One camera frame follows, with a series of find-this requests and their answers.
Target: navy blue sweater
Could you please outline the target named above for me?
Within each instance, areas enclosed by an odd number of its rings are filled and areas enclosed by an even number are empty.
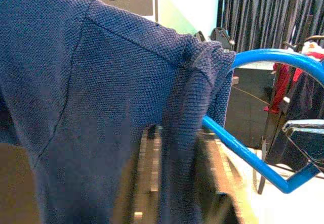
[[[159,223],[195,223],[194,140],[207,111],[224,123],[233,59],[98,0],[0,0],[0,141],[27,149],[43,223],[111,222],[152,124]]]

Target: green wall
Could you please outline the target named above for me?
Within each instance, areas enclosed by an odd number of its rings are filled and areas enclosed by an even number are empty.
[[[210,35],[216,26],[218,0],[158,0],[158,20],[178,33]]]

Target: blue metal hanger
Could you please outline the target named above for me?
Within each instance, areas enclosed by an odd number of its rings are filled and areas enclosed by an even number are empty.
[[[314,77],[322,86],[324,85],[324,66],[322,63],[287,50],[262,49],[239,53],[236,55],[231,69],[262,61],[279,62],[300,68]],[[285,180],[210,117],[205,116],[202,124],[212,130],[236,155],[286,194],[300,187],[320,172],[312,163],[309,163],[299,172]]]

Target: black curtain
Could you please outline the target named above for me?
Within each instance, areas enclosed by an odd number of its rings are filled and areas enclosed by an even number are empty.
[[[310,34],[321,34],[323,0],[224,0],[222,27],[236,42],[237,52],[282,48],[283,41],[291,40],[294,28],[294,38],[301,37],[311,12]]]

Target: textured knit fabric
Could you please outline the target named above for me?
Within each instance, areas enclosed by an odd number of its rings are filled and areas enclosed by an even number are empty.
[[[224,123],[234,53],[98,0],[0,0],[1,142],[23,145],[43,223],[109,223],[143,129],[161,124],[159,223],[197,223],[194,142]]]

